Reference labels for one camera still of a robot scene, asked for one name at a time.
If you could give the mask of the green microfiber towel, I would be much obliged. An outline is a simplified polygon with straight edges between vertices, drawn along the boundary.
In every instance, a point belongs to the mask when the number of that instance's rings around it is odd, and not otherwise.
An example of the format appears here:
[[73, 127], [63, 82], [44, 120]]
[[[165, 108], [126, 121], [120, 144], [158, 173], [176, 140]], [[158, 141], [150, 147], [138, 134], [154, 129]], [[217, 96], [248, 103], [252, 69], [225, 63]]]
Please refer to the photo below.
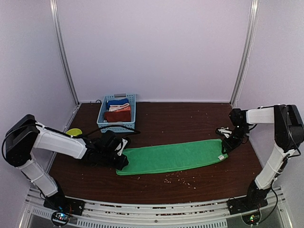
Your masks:
[[158, 174], [213, 165], [228, 158], [221, 143], [220, 139], [211, 139], [126, 149], [123, 153], [129, 164], [116, 174]]

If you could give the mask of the dark red towel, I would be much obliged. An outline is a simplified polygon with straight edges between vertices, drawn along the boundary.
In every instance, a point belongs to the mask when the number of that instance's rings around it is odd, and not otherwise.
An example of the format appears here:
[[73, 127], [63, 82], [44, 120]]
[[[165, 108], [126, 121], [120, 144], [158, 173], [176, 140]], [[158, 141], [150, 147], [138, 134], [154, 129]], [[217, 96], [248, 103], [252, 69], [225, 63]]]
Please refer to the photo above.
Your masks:
[[113, 112], [105, 112], [104, 119], [107, 122], [130, 122], [131, 111], [130, 110], [122, 110], [122, 111], [113, 111]]

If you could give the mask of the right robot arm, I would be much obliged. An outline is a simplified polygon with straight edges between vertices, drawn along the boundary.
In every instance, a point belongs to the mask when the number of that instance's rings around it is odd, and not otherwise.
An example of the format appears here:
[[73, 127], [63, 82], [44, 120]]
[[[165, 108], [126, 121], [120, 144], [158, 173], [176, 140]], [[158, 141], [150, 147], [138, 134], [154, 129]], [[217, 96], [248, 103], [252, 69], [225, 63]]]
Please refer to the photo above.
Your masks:
[[244, 138], [258, 124], [273, 124], [275, 144], [273, 151], [257, 177], [250, 183], [247, 195], [241, 200], [246, 209], [260, 205], [271, 190], [275, 179], [283, 172], [288, 160], [304, 141], [304, 123], [296, 105], [277, 104], [257, 109], [234, 108], [229, 113], [234, 129], [221, 127], [216, 134], [223, 137], [222, 153], [228, 154], [239, 147]]

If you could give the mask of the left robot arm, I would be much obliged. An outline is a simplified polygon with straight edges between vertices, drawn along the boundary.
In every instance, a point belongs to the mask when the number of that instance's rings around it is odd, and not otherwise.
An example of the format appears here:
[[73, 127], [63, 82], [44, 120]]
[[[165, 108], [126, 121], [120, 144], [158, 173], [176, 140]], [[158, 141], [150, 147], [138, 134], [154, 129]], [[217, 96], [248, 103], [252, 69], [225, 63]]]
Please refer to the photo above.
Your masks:
[[68, 207], [59, 183], [47, 174], [35, 159], [32, 150], [43, 149], [70, 156], [88, 163], [105, 163], [122, 170], [129, 163], [123, 154], [131, 140], [120, 137], [108, 126], [101, 137], [90, 139], [88, 135], [72, 136], [47, 127], [31, 114], [25, 115], [5, 135], [1, 145], [3, 159], [19, 169], [40, 190], [45, 200], [58, 211]]

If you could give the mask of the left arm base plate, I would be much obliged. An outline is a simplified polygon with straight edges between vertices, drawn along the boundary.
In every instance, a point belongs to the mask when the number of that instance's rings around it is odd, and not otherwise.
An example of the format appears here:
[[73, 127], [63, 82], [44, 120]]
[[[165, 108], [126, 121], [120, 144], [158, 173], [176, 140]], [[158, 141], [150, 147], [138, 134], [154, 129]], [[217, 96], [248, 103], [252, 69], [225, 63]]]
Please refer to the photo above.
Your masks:
[[56, 206], [50, 200], [44, 200], [43, 206], [49, 209], [64, 212], [69, 215], [81, 216], [85, 207], [85, 202], [79, 199], [65, 198], [61, 206]]

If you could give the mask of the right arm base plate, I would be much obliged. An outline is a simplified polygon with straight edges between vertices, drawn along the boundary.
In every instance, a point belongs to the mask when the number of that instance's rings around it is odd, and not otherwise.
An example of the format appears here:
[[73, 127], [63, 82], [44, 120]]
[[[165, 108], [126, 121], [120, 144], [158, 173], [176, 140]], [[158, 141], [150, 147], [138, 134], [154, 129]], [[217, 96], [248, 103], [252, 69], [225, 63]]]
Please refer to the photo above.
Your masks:
[[266, 199], [261, 200], [259, 203], [247, 203], [246, 197], [231, 198], [227, 201], [230, 215], [258, 210], [258, 208], [265, 207], [267, 205], [268, 202]]

